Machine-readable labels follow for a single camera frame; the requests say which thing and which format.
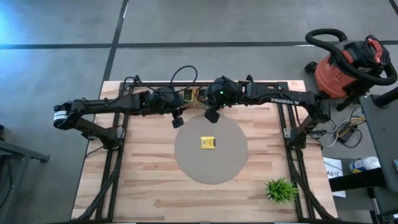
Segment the gray circular mat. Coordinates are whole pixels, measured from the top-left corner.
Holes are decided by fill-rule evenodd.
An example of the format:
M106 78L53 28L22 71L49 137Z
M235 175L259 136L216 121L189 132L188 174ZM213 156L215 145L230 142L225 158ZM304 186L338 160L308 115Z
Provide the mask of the gray circular mat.
M201 149L202 136L214 136L215 149ZM248 158L248 142L242 129L223 115L216 124L210 123L203 114L191 118L178 131L174 150L181 170L204 184L231 180Z

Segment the wooden table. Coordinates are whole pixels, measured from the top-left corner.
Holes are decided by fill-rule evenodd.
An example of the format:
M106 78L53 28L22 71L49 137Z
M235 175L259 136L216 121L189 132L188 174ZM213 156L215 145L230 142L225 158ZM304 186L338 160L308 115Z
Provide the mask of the wooden table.
M301 80L288 83L290 90L305 91ZM115 98L119 84L104 82L101 98ZM303 120L307 112L303 108L298 111ZM183 118L188 121L199 113L204 111L187 110ZM222 113L244 131L249 155L235 178L218 185L195 182L179 168L174 156L178 130L172 127L170 114L130 117L114 222L297 221L294 204L278 205L268 201L264 191L268 180L281 177L290 180L277 105L234 106ZM97 114L95 123L109 127L113 116ZM88 152L99 146L99 141L90 142ZM312 192L328 212L337 217L320 148L308 145L303 156ZM98 193L105 158L106 151L100 150L85 160L72 218L82 214ZM307 217L302 192L300 199Z

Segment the green plant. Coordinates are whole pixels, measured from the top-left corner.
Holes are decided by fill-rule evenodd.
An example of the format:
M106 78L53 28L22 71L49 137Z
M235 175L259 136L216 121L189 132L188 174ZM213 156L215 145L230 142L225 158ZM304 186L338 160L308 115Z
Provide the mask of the green plant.
M266 183L266 194L269 200L276 203L293 202L299 190L289 183L285 178L280 178L277 181L270 180Z

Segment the vacuum hose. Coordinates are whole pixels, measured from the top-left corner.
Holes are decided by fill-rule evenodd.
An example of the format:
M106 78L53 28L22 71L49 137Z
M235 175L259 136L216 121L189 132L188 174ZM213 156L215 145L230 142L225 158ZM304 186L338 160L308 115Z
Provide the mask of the vacuum hose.
M322 49L329 51L331 53L331 55L333 56L333 58L335 59L336 63L343 70L347 71L353 77L355 77L359 80L371 82L373 85L380 85L380 86L391 85L397 81L397 72L396 72L394 66L392 65L391 61L388 61L386 63L386 66L384 67L384 71L386 72L387 78L374 77L372 75L364 73L364 72L356 69L355 67L353 67L347 61L347 59L344 57L341 50L338 49L333 44L313 38L316 35L323 35L323 34L334 35L335 37L338 38L338 40L340 42L347 40L347 36L342 31L337 30L337 29L313 30L306 34L305 40L309 44L312 44L314 46L317 46L317 47L320 47Z

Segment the yellow sticker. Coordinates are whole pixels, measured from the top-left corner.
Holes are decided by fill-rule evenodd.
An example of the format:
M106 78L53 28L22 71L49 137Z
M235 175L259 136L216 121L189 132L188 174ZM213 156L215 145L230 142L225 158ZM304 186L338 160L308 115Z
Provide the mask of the yellow sticker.
M216 138L214 138L214 136L200 137L200 148L201 149L215 149L216 148Z

